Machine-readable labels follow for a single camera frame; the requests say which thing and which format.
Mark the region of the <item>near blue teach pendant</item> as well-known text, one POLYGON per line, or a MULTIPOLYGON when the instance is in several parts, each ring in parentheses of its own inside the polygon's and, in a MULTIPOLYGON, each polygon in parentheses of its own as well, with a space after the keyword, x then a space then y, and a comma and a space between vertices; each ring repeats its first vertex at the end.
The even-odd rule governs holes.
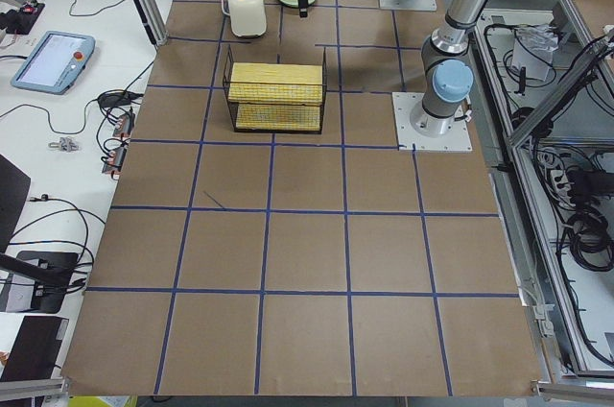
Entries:
POLYGON ((48 31, 12 77, 11 86, 63 94, 84 71, 95 47, 93 36, 48 31))

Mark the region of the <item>white two-slot toaster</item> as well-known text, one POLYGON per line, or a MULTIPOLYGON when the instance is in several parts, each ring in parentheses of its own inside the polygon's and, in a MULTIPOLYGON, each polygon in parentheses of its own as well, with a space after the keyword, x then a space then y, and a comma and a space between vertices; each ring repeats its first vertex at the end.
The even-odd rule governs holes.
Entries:
POLYGON ((221 0, 221 5, 235 36, 259 37, 267 31, 264 0, 221 0))

